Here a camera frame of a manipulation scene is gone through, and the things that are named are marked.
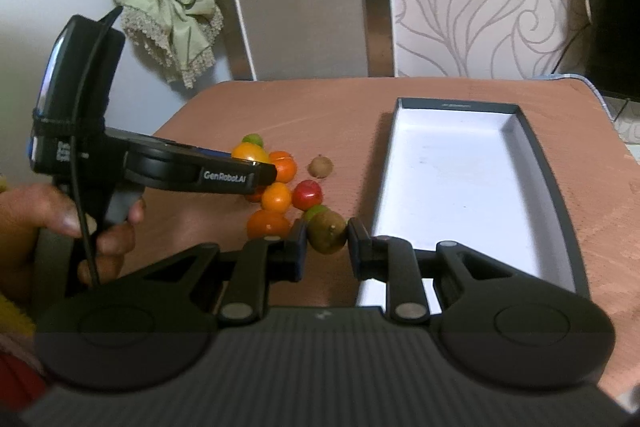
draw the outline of orange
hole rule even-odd
[[[249,239],[257,239],[266,235],[285,238],[289,234],[291,224],[279,212],[273,210],[258,210],[246,222],[246,235]]]
[[[284,214],[291,206],[291,191],[284,183],[275,182],[265,188],[260,203],[264,210]]]
[[[231,151],[231,158],[249,160],[252,162],[271,163],[269,155],[262,147],[249,142],[242,142],[238,147],[233,149]]]
[[[266,187],[258,187],[253,194],[245,195],[244,199],[249,201],[250,203],[260,203],[265,188]]]
[[[275,165],[278,175],[277,182],[289,183],[298,172],[298,165],[288,152],[274,151],[269,155],[269,160]]]

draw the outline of green lime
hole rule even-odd
[[[258,147],[263,147],[264,146],[264,142],[262,141],[262,136],[260,136],[257,133],[252,132],[251,134],[248,134],[247,136],[245,136],[244,138],[242,138],[243,142],[247,142],[247,143],[253,143],[255,145],[257,145]]]
[[[305,212],[303,218],[306,222],[311,221],[315,216],[320,214],[320,212],[325,212],[329,210],[328,207],[324,206],[324,204],[315,204],[308,211]]]

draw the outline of metal rivet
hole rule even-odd
[[[220,310],[220,313],[227,319],[233,321],[241,321],[251,316],[254,309],[244,302],[232,302],[226,304]]]
[[[396,315],[401,319],[421,319],[427,314],[427,308],[416,302],[405,302],[396,306]]]

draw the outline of yellow fabric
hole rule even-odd
[[[4,295],[0,294],[0,333],[33,335],[33,321]]]

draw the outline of kiwi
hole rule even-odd
[[[314,178],[326,178],[334,171],[334,163],[329,158],[318,155],[311,160],[306,170]]]
[[[320,212],[306,226],[306,238],[318,253],[336,253],[347,242],[347,222],[332,210]]]

